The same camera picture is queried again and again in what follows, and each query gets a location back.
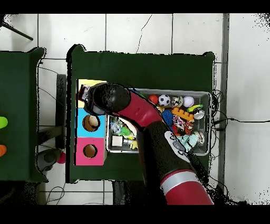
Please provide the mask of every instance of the red robot arm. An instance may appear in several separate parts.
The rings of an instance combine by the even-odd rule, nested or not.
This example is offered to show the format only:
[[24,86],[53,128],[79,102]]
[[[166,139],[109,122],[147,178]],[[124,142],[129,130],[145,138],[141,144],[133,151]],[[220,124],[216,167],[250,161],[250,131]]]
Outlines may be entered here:
[[196,177],[187,155],[153,104],[115,83],[102,83],[88,91],[85,110],[94,108],[122,117],[137,128],[144,181],[153,203],[213,204]]

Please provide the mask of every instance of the pink cube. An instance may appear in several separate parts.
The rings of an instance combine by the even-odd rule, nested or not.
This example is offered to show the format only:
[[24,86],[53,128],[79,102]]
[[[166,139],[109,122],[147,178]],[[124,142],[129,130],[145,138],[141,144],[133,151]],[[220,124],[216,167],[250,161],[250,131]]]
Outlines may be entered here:
[[[95,148],[95,154],[92,157],[87,157],[84,148],[87,145],[92,145]],[[76,151],[76,163],[79,166],[102,166],[104,164],[107,152],[105,150],[105,138],[78,137],[77,145],[74,146]]]

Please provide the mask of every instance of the shape sorter box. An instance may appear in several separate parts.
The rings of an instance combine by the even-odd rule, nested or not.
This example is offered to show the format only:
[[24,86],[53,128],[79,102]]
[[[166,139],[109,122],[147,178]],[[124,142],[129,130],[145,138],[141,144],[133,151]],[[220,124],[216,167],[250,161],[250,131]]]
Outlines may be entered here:
[[[76,94],[78,94],[81,85],[93,86],[105,81],[79,79],[77,82],[79,83],[79,89],[76,90]],[[75,121],[77,129],[75,130],[74,141],[74,165],[103,165],[107,156],[107,150],[105,149],[107,116],[98,116],[100,126],[97,130],[89,132],[83,127],[83,121],[89,115],[83,107],[84,103],[78,101],[78,108],[76,110],[78,115]],[[85,153],[86,146],[88,145],[92,145],[95,148],[95,154],[92,157],[87,157],[87,153]]]

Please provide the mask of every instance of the robot label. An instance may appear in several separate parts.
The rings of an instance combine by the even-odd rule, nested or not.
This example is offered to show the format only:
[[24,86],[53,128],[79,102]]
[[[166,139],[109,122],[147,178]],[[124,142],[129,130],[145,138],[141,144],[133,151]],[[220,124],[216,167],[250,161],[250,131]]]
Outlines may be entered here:
[[167,131],[167,132],[164,133],[164,136],[165,136],[165,139],[167,140],[167,142],[169,143],[169,145],[171,146],[173,152],[174,152],[179,158],[181,158],[182,160],[185,160],[186,162],[190,163],[190,161],[189,161],[189,159],[188,159],[186,153],[185,153],[185,152],[182,152],[182,151],[179,150],[179,149],[177,149],[177,148],[173,145],[173,143],[174,143],[175,141],[177,141],[175,135],[174,135],[172,132]]

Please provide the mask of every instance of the dark green tabletop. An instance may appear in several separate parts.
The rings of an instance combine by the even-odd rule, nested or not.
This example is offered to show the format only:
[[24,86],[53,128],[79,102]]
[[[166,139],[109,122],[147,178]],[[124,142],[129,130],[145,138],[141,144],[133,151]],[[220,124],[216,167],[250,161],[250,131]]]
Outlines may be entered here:
[[[67,94],[71,93],[67,96],[67,103],[71,99],[71,114],[67,115],[71,117],[67,180],[143,180],[138,154],[108,153],[104,166],[73,165],[77,79],[104,80],[135,88],[211,92],[214,59],[212,52],[204,55],[124,54],[85,52],[81,45],[73,46],[67,54],[70,62]],[[200,161],[208,169],[209,155],[200,156]]]
[[37,146],[36,71],[43,48],[30,52],[0,51],[0,116],[8,125],[0,129],[0,180],[44,182],[35,166]]

